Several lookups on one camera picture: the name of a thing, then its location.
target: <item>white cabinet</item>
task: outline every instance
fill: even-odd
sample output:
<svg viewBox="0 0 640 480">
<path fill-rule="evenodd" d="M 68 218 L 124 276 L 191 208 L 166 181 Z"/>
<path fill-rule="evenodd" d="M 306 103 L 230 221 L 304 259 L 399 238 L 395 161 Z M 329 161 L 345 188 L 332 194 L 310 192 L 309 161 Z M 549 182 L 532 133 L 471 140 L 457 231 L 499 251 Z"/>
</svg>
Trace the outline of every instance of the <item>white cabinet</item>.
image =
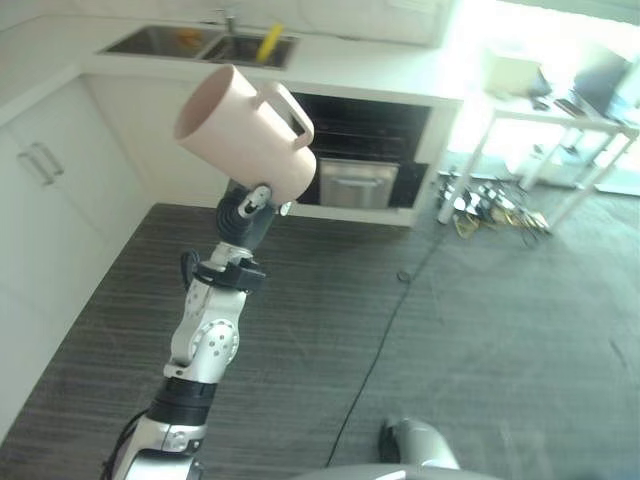
<svg viewBox="0 0 640 480">
<path fill-rule="evenodd" d="M 0 127 L 0 439 L 149 207 L 81 80 Z"/>
<path fill-rule="evenodd" d="M 58 348 L 64 333 L 49 320 L 46 312 L 26 302 L 17 302 L 13 292 L 0 285 L 0 358 L 5 369 L 2 399 L 0 400 L 0 442 L 31 393 L 49 359 Z"/>
<path fill-rule="evenodd" d="M 52 171 L 63 172 L 56 185 L 119 250 L 148 202 L 84 83 L 65 85 L 18 116 L 10 129 Z"/>
<path fill-rule="evenodd" d="M 157 201 L 217 205 L 229 178 L 173 140 L 173 125 L 196 83 L 115 76 L 89 76 L 88 82 Z"/>
<path fill-rule="evenodd" d="M 86 301 L 93 290 L 86 280 L 97 272 L 87 269 L 102 267 L 105 241 L 55 183 L 43 185 L 27 152 L 6 131 L 0 133 L 0 155 L 0 283 L 48 312 L 43 322 L 60 323 L 66 333 L 78 314 L 74 297 Z"/>
</svg>

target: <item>oven door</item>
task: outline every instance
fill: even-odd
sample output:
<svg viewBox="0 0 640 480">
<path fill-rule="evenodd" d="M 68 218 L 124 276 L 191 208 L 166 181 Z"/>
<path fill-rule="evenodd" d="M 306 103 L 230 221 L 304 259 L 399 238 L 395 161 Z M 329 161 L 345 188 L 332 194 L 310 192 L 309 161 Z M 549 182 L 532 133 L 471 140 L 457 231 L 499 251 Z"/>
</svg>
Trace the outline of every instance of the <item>oven door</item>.
<svg viewBox="0 0 640 480">
<path fill-rule="evenodd" d="M 320 205 L 388 208 L 397 163 L 320 158 Z"/>
</svg>

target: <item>monitor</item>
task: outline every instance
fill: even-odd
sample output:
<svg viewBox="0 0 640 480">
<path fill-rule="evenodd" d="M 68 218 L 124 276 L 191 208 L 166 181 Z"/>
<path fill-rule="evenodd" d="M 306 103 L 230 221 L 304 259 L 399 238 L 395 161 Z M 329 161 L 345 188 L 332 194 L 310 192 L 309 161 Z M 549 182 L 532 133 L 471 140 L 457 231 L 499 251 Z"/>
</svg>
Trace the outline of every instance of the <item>monitor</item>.
<svg viewBox="0 0 640 480">
<path fill-rule="evenodd" d="M 574 78 L 573 92 L 596 112 L 610 116 L 611 101 L 631 63 L 608 48 L 592 44 Z"/>
</svg>

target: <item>kitchen sink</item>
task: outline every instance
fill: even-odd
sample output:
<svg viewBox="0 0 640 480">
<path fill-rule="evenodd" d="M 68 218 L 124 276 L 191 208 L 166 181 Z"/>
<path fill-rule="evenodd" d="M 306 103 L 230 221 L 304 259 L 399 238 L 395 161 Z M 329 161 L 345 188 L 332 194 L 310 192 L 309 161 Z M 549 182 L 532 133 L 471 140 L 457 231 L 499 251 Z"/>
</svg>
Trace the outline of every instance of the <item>kitchen sink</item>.
<svg viewBox="0 0 640 480">
<path fill-rule="evenodd" d="M 259 63 L 256 61 L 256 55 L 263 39 L 264 36 L 261 35 L 225 35 L 202 56 L 202 59 L 214 63 L 228 62 L 251 67 L 285 68 L 298 39 L 280 37 L 267 61 Z"/>
<path fill-rule="evenodd" d="M 221 35 L 219 30 L 204 28 L 146 26 L 106 48 L 103 53 L 193 59 Z"/>
</svg>

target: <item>cabinet handle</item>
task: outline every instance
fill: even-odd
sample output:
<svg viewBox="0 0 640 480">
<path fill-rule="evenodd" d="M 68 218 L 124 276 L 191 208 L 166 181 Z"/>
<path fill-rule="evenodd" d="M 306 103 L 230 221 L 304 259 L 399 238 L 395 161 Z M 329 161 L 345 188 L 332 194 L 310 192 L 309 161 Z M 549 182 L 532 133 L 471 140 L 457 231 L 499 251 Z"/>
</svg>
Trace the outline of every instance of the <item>cabinet handle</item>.
<svg viewBox="0 0 640 480">
<path fill-rule="evenodd" d="M 338 185 L 342 185 L 345 187 L 375 188 L 382 185 L 382 180 L 377 178 L 371 179 L 371 180 L 357 180 L 355 178 L 336 178 L 334 180 Z"/>
<path fill-rule="evenodd" d="M 62 175 L 64 173 L 64 167 L 58 161 L 58 159 L 53 154 L 53 152 L 51 150 L 49 150 L 49 147 L 47 147 L 44 143 L 35 142 L 35 143 L 31 144 L 31 147 L 33 147 L 35 150 L 37 150 L 40 153 L 40 155 L 43 158 L 45 158 L 53 166 L 53 174 L 54 175 L 58 176 L 58 175 Z"/>
<path fill-rule="evenodd" d="M 21 152 L 18 154 L 18 161 L 24 162 L 28 161 L 33 168 L 40 174 L 42 177 L 42 185 L 47 186 L 53 183 L 53 175 L 47 172 L 47 169 L 40 165 L 38 159 L 29 152 Z"/>
</svg>

